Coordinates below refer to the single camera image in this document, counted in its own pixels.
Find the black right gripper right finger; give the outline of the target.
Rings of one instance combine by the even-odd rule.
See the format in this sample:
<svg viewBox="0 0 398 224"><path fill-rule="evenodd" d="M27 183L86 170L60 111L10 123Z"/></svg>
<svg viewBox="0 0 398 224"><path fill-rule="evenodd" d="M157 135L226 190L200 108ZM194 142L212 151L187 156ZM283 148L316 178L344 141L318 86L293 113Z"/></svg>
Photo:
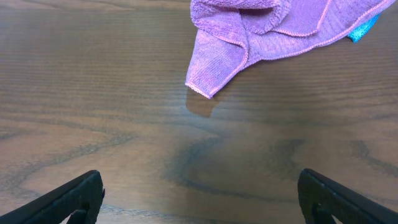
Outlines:
<svg viewBox="0 0 398 224"><path fill-rule="evenodd" d="M397 212L312 169L301 171L297 188L306 224L335 224L335 220L347 224L397 224Z"/></svg>

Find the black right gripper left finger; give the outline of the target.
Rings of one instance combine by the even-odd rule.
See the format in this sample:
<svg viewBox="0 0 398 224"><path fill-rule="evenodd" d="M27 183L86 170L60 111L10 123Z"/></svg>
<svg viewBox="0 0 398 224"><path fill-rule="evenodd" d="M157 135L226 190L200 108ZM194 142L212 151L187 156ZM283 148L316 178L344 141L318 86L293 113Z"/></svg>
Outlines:
<svg viewBox="0 0 398 224"><path fill-rule="evenodd" d="M104 199L100 172L90 170L1 216L1 224L95 224Z"/></svg>

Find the purple microfiber cloth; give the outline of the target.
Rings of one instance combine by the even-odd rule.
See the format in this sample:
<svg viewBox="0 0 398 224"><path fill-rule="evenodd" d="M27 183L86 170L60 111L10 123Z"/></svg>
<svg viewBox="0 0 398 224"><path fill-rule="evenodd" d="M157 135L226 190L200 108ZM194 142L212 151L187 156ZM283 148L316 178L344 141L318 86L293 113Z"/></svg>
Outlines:
<svg viewBox="0 0 398 224"><path fill-rule="evenodd" d="M185 84L212 98L261 60L293 57L346 37L394 0L192 0L198 32Z"/></svg>

